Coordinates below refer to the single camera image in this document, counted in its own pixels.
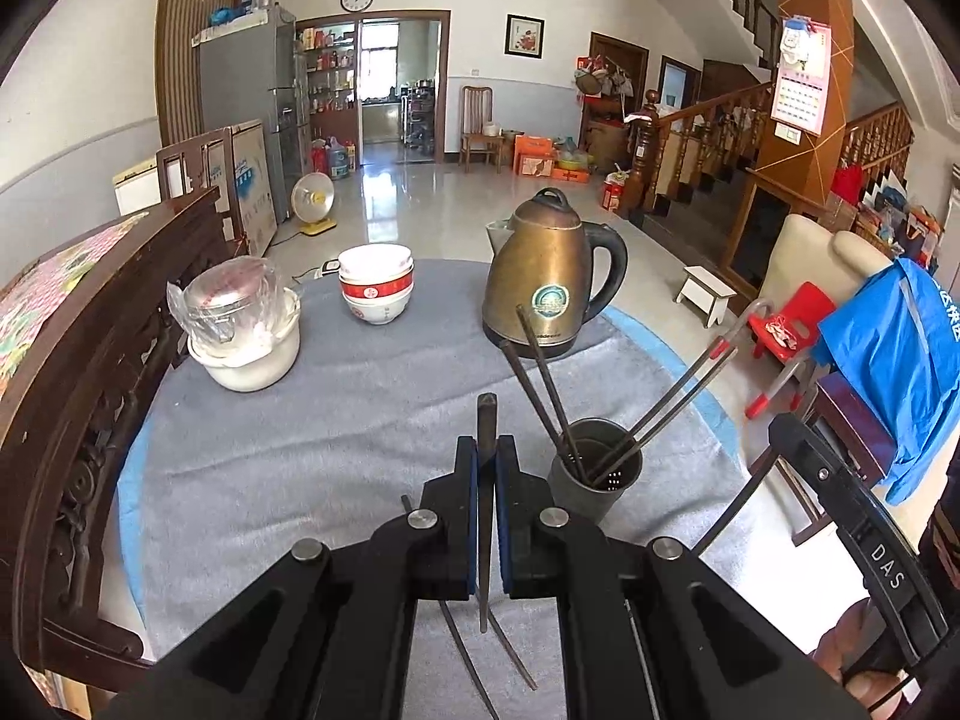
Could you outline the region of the white appliance cardboard box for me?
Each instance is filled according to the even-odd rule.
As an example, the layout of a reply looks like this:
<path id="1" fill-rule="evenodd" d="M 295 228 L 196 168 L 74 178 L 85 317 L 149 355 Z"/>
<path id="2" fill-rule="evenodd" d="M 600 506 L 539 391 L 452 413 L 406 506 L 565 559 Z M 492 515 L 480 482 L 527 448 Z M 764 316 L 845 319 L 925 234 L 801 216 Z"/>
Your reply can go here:
<path id="1" fill-rule="evenodd" d="M 206 174 L 220 192 L 215 208 L 224 240 L 236 254 L 262 257 L 278 227 L 262 122 L 241 122 L 212 130 L 212 135 L 215 140 L 206 147 Z"/>

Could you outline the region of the pink wall calendar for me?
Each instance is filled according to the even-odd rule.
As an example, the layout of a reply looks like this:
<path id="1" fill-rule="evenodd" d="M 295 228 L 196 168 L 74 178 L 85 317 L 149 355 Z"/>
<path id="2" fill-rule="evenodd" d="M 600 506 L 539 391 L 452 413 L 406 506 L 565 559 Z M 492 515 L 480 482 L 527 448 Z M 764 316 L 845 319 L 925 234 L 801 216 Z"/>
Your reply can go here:
<path id="1" fill-rule="evenodd" d="M 771 119 L 820 135 L 831 66 L 832 30 L 807 16 L 784 18 Z"/>

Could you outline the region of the grey tablecloth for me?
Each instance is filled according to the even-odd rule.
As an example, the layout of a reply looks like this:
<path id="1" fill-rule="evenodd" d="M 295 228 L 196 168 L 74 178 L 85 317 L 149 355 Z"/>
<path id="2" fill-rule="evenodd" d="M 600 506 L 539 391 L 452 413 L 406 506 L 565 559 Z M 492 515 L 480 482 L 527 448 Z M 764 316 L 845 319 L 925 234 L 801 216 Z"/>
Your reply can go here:
<path id="1" fill-rule="evenodd" d="M 420 260 L 409 307 L 382 327 L 353 316 L 334 278 L 303 284 L 298 359 L 260 392 L 229 392 L 189 356 L 167 372 L 117 489 L 122 557 L 155 658 L 297 539 L 340 548 L 400 514 L 402 494 L 416 499 L 451 471 L 482 392 L 500 400 L 501 431 L 516 437 L 524 470 L 547 476 L 550 440 L 480 328 L 485 273 Z M 626 317 L 591 320 L 550 364 L 573 419 L 628 427 L 672 383 L 665 353 L 626 327 Z M 602 523 L 610 536 L 692 543 L 713 523 L 745 481 L 736 429 L 718 408 L 726 427 L 687 406 L 647 444 L 640 479 Z M 475 608 L 452 606 L 496 710 L 566 718 L 555 605 L 509 601 L 493 578 L 491 606 L 539 681 L 531 691 L 496 637 L 478 633 Z M 420 605 L 415 630 L 404 718 L 490 718 L 436 605 Z"/>

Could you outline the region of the brown window curtain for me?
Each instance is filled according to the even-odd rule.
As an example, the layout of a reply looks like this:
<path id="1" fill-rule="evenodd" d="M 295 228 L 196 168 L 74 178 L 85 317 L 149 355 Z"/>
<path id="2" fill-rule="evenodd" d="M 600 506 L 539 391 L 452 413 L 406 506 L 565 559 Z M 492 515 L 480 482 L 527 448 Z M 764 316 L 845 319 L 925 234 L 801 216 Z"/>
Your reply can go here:
<path id="1" fill-rule="evenodd" d="M 155 25 L 155 99 L 161 145 L 200 135 L 199 56 L 194 39 L 218 8 L 241 0 L 158 0 Z"/>

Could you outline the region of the framed wall picture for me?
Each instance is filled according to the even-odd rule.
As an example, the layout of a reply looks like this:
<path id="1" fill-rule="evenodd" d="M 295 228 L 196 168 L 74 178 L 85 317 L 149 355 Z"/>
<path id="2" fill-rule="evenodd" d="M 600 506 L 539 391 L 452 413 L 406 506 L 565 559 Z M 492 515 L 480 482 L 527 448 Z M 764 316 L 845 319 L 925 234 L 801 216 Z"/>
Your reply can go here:
<path id="1" fill-rule="evenodd" d="M 505 54 L 540 59 L 544 54 L 545 21 L 532 16 L 506 16 Z"/>

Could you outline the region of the dark carved wooden sideboard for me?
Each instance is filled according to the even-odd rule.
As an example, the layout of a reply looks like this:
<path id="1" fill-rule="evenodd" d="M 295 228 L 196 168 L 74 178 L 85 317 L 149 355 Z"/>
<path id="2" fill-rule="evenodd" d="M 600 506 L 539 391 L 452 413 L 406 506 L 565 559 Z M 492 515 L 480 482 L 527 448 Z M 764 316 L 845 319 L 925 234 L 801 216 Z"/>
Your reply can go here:
<path id="1" fill-rule="evenodd" d="M 2 398 L 2 639 L 37 671 L 119 692 L 148 668 L 99 614 L 117 479 L 184 359 L 168 284 L 223 262 L 213 188 L 152 206 L 41 325 Z"/>

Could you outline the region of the red child chair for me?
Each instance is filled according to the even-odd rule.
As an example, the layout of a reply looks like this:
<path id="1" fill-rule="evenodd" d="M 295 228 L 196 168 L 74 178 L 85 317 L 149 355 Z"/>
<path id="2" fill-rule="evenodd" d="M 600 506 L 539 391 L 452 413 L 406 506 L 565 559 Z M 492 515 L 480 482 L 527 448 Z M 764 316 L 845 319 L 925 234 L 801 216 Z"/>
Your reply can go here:
<path id="1" fill-rule="evenodd" d="M 814 370 L 811 353 L 820 338 L 818 324 L 835 309 L 835 303 L 811 281 L 804 281 L 779 309 L 773 309 L 769 299 L 757 299 L 748 307 L 755 358 L 770 355 L 781 364 L 776 379 L 745 408 L 748 419 L 760 416 L 802 367 Z"/>

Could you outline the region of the stacked red white bowls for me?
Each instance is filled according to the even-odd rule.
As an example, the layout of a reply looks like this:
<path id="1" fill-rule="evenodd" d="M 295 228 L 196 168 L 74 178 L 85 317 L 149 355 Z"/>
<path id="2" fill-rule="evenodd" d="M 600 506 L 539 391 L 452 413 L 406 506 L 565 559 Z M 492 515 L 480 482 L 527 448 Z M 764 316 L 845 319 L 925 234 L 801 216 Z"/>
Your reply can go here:
<path id="1" fill-rule="evenodd" d="M 409 304 L 415 286 L 412 251 L 400 244 L 364 244 L 338 255 L 340 293 L 353 316 L 387 325 Z"/>

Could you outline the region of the wooden stair railing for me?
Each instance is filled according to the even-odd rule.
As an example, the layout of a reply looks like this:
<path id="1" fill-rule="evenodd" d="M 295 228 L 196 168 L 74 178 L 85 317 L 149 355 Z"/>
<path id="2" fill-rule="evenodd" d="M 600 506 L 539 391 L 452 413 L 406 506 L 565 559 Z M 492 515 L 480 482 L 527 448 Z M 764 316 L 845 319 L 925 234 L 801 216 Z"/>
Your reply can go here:
<path id="1" fill-rule="evenodd" d="M 766 82 L 654 115 L 649 146 L 636 160 L 641 213 L 665 216 L 674 203 L 690 203 L 693 193 L 754 164 L 771 98 L 773 83 Z"/>

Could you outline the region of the dark grey utensil holder cup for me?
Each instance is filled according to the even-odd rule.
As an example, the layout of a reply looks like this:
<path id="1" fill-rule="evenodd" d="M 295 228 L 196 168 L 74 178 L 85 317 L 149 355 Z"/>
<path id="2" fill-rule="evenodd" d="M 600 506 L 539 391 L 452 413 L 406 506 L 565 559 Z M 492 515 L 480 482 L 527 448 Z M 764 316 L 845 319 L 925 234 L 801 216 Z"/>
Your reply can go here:
<path id="1" fill-rule="evenodd" d="M 578 419 L 569 425 L 569 432 L 579 460 L 557 455 L 551 462 L 548 486 L 553 502 L 601 523 L 640 479 L 643 454 L 631 434 L 608 419 Z"/>

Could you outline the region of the white electric heater fan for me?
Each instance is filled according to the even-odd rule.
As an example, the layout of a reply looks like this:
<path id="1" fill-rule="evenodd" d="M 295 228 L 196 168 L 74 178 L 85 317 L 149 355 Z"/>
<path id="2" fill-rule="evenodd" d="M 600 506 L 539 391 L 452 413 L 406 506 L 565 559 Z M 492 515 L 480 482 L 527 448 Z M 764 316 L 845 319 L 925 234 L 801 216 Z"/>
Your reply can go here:
<path id="1" fill-rule="evenodd" d="M 299 232 L 313 238 L 337 226 L 332 218 L 335 185 L 324 172 L 309 172 L 291 190 L 291 211 L 298 220 Z"/>

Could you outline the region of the small white stool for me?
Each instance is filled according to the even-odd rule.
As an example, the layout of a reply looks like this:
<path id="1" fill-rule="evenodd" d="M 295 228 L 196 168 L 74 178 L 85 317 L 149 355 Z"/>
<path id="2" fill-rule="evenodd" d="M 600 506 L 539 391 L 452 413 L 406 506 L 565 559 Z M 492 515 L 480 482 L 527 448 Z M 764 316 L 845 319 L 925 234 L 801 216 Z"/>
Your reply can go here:
<path id="1" fill-rule="evenodd" d="M 706 317 L 706 327 L 716 327 L 724 320 L 729 302 L 737 291 L 704 266 L 687 265 L 683 271 L 685 271 L 685 278 L 675 296 L 675 302 L 692 304 L 703 312 Z"/>

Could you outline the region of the wooden chair by wall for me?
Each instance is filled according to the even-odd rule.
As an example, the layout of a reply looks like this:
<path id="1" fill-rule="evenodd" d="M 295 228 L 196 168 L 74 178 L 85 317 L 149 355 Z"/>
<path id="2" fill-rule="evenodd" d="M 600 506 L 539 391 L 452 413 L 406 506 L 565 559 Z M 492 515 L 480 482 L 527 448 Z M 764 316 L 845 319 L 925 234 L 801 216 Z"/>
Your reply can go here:
<path id="1" fill-rule="evenodd" d="M 459 164 L 469 169 L 474 154 L 500 172 L 503 165 L 505 138 L 493 120 L 493 89 L 489 86 L 466 85 L 460 88 Z"/>

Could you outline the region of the bronze electric kettle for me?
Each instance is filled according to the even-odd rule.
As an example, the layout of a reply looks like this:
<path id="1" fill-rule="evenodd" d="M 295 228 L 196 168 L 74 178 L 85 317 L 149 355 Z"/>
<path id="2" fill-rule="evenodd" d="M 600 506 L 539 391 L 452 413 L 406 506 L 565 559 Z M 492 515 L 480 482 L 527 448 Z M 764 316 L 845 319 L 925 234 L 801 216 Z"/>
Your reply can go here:
<path id="1" fill-rule="evenodd" d="M 487 226 L 493 250 L 482 302 L 482 328 L 494 344 L 511 341 L 532 355 L 524 330 L 558 358 L 581 328 L 617 296 L 628 268 L 622 236 L 581 220 L 566 195 L 545 187 L 511 216 Z"/>

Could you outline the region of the dark wooden chair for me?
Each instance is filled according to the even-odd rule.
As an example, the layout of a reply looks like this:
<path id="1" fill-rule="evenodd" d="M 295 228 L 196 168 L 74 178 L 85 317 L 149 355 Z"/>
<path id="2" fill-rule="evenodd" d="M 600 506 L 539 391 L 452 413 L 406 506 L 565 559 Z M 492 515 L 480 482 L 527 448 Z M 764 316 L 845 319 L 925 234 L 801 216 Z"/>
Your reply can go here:
<path id="1" fill-rule="evenodd" d="M 791 536 L 807 543 L 828 525 L 848 536 L 875 528 L 888 532 L 892 517 L 872 494 L 884 476 L 880 462 L 893 452 L 892 439 L 866 403 L 838 372 L 815 384 L 811 403 L 781 413 L 770 424 L 770 444 L 748 466 L 748 479 L 731 504 L 693 546 L 704 553 L 731 525 L 771 470 L 778 470 L 809 523 Z"/>

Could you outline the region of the blue cloth on chair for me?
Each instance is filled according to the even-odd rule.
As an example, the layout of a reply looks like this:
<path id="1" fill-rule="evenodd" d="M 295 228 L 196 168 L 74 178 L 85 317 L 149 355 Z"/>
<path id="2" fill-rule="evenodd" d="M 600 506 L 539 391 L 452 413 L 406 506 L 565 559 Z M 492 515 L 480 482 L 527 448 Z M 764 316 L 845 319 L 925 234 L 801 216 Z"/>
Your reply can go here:
<path id="1" fill-rule="evenodd" d="M 958 305 L 896 259 L 818 322 L 812 358 L 839 372 L 895 442 L 885 500 L 910 497 L 958 424 Z"/>

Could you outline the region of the white bowl with plastic bag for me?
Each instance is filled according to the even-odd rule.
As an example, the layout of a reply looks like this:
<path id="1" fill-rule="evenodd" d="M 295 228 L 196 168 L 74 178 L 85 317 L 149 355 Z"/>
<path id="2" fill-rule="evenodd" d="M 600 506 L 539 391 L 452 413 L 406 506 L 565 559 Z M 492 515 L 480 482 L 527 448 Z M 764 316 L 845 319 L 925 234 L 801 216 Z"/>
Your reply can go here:
<path id="1" fill-rule="evenodd" d="M 190 357 L 226 390 L 258 392 L 295 366 L 301 298 L 270 260 L 225 260 L 185 288 L 167 283 L 166 300 Z"/>

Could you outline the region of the grey refrigerator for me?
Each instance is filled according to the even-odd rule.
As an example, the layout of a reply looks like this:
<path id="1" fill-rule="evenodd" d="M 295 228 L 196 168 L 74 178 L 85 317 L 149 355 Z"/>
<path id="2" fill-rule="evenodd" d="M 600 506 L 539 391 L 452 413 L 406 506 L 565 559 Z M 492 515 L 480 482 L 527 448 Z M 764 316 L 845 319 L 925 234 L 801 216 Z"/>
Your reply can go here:
<path id="1" fill-rule="evenodd" d="M 226 25 L 197 32 L 202 121 L 206 130 L 259 121 L 268 179 L 280 224 L 293 216 L 291 192 L 309 161 L 306 57 L 296 16 L 280 5 L 256 8 Z"/>

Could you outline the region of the orange cardboard box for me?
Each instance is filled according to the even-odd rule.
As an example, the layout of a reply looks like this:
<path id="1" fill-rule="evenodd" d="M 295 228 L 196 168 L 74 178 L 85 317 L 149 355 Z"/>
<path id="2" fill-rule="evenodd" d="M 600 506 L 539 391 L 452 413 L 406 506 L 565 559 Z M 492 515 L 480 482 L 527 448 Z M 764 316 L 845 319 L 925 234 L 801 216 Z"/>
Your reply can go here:
<path id="1" fill-rule="evenodd" d="M 512 142 L 512 172 L 523 177 L 550 177 L 555 146 L 548 137 L 517 133 Z"/>

